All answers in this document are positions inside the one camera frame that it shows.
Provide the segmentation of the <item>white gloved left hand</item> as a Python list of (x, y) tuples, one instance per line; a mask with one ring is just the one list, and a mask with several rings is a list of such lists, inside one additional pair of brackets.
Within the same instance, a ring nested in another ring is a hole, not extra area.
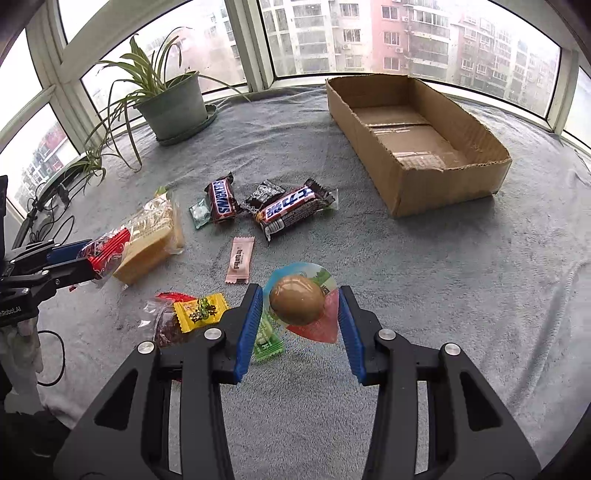
[(37, 375), (43, 371), (37, 324), (34, 317), (1, 328), (1, 365), (17, 394), (37, 393)]

